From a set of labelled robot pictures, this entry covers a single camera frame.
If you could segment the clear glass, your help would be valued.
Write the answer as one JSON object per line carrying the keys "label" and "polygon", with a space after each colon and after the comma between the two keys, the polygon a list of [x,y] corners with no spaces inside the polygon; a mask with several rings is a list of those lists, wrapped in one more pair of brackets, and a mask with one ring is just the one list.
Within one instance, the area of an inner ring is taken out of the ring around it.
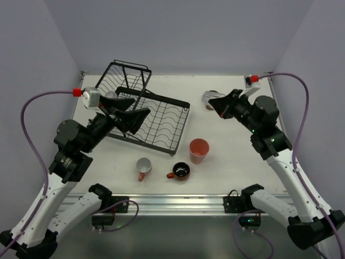
{"label": "clear glass", "polygon": [[205,106],[210,106],[209,100],[218,99],[218,98],[222,98],[222,97],[225,97],[225,94],[219,93],[215,90],[210,90],[210,91],[205,91],[202,94],[201,101]]}
{"label": "clear glass", "polygon": [[118,95],[114,91],[108,91],[105,93],[105,97],[108,99],[117,99]]}

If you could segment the tall pink cup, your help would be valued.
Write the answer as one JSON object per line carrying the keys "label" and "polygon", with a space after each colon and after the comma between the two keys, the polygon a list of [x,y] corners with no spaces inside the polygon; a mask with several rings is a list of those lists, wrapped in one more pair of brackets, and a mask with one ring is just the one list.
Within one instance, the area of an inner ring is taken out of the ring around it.
{"label": "tall pink cup", "polygon": [[206,140],[200,138],[192,140],[189,145],[190,161],[196,165],[202,163],[209,150]]}

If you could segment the pink mug white inside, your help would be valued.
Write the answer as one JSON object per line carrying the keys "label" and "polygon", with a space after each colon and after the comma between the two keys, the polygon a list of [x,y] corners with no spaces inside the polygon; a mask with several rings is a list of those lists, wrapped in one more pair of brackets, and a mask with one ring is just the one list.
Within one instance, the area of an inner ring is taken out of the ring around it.
{"label": "pink mug white inside", "polygon": [[138,180],[141,182],[145,176],[150,173],[152,169],[152,163],[148,158],[140,158],[136,163],[136,170],[139,173]]}

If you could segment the red orange mug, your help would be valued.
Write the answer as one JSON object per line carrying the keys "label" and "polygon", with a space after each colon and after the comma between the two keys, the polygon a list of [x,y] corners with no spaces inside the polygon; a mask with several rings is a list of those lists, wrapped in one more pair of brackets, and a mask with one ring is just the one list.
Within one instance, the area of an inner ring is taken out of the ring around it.
{"label": "red orange mug", "polygon": [[189,178],[190,172],[191,170],[187,163],[178,162],[173,166],[172,172],[167,174],[167,178],[183,181]]}

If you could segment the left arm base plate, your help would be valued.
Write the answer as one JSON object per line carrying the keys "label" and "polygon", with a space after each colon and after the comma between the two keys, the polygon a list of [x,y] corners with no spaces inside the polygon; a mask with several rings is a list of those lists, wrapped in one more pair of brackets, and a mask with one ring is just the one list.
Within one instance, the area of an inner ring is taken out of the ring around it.
{"label": "left arm base plate", "polygon": [[129,196],[112,196],[110,198],[109,206],[112,206],[114,204],[118,204],[108,211],[110,213],[116,214],[116,213],[127,213],[128,212],[128,207],[129,207]]}

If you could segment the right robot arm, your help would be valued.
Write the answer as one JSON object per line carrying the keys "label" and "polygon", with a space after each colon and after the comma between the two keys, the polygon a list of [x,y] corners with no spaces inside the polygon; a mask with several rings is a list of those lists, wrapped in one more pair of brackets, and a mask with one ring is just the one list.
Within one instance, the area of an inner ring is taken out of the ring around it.
{"label": "right robot arm", "polygon": [[277,126],[279,110],[275,100],[259,96],[251,104],[241,90],[233,90],[227,96],[210,99],[209,104],[221,118],[235,118],[251,132],[253,148],[274,170],[293,201],[290,206],[262,186],[252,185],[242,191],[245,204],[281,223],[302,250],[334,235],[344,224],[344,213],[331,208],[293,157],[290,141]]}

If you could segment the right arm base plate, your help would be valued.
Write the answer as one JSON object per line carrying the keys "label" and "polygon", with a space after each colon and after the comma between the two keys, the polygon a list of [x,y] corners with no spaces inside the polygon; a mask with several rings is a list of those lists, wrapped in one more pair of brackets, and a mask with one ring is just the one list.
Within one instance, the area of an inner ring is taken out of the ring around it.
{"label": "right arm base plate", "polygon": [[224,196],[223,207],[225,213],[244,213],[249,210],[254,210],[249,198],[244,196]]}

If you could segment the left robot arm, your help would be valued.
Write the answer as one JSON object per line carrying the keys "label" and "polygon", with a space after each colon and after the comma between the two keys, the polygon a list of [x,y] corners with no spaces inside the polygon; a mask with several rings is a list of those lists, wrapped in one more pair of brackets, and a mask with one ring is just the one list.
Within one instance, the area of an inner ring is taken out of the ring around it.
{"label": "left robot arm", "polygon": [[112,192],[97,183],[78,202],[60,215],[57,211],[80,182],[93,159],[90,153],[114,128],[136,133],[150,113],[149,108],[130,111],[134,99],[102,97],[95,117],[83,126],[68,119],[60,123],[54,143],[58,151],[49,167],[44,167],[45,182],[30,209],[11,230],[1,232],[1,244],[16,252],[17,258],[50,258],[64,234],[83,218],[96,213]]}

